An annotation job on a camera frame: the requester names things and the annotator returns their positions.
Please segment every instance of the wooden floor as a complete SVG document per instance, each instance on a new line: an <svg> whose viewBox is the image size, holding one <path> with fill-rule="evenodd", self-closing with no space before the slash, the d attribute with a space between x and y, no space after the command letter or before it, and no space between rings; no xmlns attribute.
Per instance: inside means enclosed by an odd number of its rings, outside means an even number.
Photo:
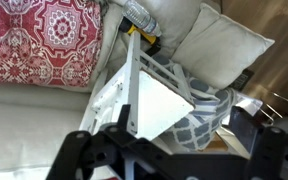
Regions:
<svg viewBox="0 0 288 180"><path fill-rule="evenodd" d="M275 44L249 68L255 75L244 92L288 113L288 0L222 0L223 14L274 39Z"/></svg>

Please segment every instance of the plastic bottle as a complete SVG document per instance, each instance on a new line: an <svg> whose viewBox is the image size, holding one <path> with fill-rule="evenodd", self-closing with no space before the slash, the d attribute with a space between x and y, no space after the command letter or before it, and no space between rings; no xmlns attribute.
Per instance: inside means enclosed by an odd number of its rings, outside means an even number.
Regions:
<svg viewBox="0 0 288 180"><path fill-rule="evenodd" d="M123 7L123 15L148 35L161 36L156 20L135 0L128 0Z"/></svg>

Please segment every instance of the couch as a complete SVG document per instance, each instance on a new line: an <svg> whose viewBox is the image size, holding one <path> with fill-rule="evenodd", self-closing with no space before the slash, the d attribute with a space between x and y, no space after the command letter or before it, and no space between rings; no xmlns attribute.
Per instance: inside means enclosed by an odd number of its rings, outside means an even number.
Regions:
<svg viewBox="0 0 288 180"><path fill-rule="evenodd" d="M125 62L129 37L118 32L124 2L109 1L99 60L86 88L0 83L0 172L8 173L5 177L48 168L65 135L78 129L99 73L107 68L111 77ZM226 88L274 43L220 15L212 1L138 2L161 26L160 54L215 89Z"/></svg>

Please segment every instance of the red patterned pillow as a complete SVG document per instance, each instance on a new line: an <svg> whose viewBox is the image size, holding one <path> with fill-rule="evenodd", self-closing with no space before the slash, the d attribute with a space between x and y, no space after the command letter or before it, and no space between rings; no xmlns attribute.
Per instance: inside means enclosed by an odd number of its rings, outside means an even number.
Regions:
<svg viewBox="0 0 288 180"><path fill-rule="evenodd" d="M101 43L93 2L0 0L0 82L85 87Z"/></svg>

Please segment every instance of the gray and white patterned fabric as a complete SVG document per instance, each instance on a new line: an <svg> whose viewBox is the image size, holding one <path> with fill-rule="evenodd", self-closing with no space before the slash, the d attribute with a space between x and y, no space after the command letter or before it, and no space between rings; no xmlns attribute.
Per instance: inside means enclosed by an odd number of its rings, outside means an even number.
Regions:
<svg viewBox="0 0 288 180"><path fill-rule="evenodd" d="M169 71L173 71L174 63L171 60L160 55L155 55L153 58ZM213 139L215 131L221 126L223 118L230 113L231 107L236 104L237 95L231 88L214 89L191 77L185 69L183 71L195 109L164 132L164 135L173 137L178 144L188 149L201 150L207 147Z"/></svg>

